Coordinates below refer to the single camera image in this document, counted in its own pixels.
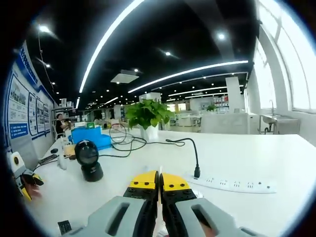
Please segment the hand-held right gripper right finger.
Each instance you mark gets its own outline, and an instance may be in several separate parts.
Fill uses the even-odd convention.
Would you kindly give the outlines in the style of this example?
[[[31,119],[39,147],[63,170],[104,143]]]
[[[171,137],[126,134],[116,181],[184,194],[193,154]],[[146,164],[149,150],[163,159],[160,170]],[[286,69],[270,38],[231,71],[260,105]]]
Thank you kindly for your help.
[[[161,173],[162,216],[170,237],[260,237],[238,227],[234,218],[205,198],[198,198],[185,179]]]

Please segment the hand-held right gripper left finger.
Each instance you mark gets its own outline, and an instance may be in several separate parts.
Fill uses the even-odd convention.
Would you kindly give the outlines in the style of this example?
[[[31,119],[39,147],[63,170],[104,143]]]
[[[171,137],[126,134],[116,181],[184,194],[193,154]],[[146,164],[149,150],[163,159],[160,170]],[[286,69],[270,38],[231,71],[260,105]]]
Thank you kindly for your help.
[[[93,212],[87,225],[67,237],[151,237],[158,212],[158,171],[135,176],[122,196]]]

